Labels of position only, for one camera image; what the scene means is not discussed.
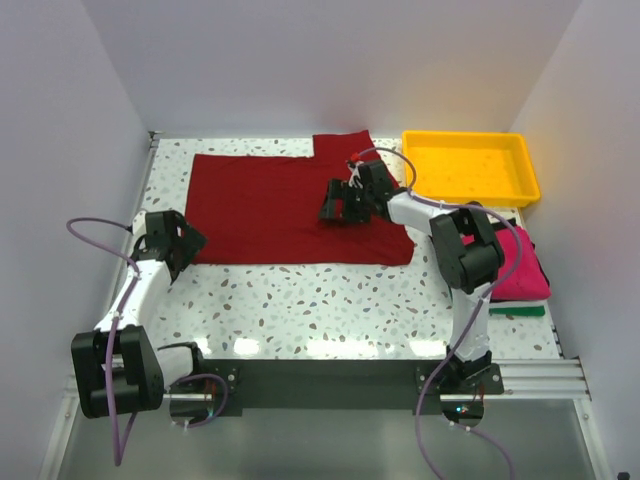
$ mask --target gray floor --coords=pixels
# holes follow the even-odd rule
[[[60,478],[425,479],[410,412],[253,410],[186,435],[170,425],[167,402],[141,414],[123,465],[112,463],[108,420],[78,415]],[[425,442],[448,479],[508,478],[484,441],[425,417]],[[523,479],[594,478],[570,401],[494,401],[482,429],[499,439]]]

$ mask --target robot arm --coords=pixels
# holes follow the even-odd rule
[[[91,332],[71,343],[80,405],[89,417],[108,415],[105,363],[106,345],[114,317],[119,315],[113,355],[113,385],[118,413],[153,410],[162,403],[166,387],[191,373],[199,373],[202,356],[195,343],[160,348],[152,345],[145,327],[180,272],[204,247],[206,239],[178,212],[145,212],[132,224],[134,246],[130,254],[139,274],[129,267],[124,285],[105,317]],[[138,276],[122,312],[117,305]]]
[[[347,223],[368,222],[371,215],[413,227],[433,241],[440,273],[451,288],[453,331],[450,345],[460,341],[472,311],[497,280],[504,253],[487,216],[471,209],[443,209],[417,202],[404,188],[394,188],[382,160],[350,163],[348,182],[331,180],[319,217]],[[465,245],[462,236],[473,241]],[[489,297],[456,349],[448,375],[453,381],[473,376],[491,364],[487,335]]]

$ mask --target maroon fabric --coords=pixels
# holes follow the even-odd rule
[[[403,226],[318,220],[331,178],[372,146],[368,132],[316,135],[315,157],[196,155],[185,217],[208,239],[195,263],[406,265],[413,242]]]

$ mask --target gray wall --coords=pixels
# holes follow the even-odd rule
[[[83,0],[147,127],[508,130],[580,0]]]
[[[77,0],[3,2],[0,65],[0,465],[22,480],[38,474],[70,341],[102,313],[116,266],[65,221],[127,219],[147,135]]]
[[[542,202],[529,226],[617,470],[640,475],[640,3],[585,0],[515,125]]]

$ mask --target green object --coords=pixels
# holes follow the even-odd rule
[[[514,317],[543,317],[544,306],[535,307],[489,307],[489,315],[513,315]]]

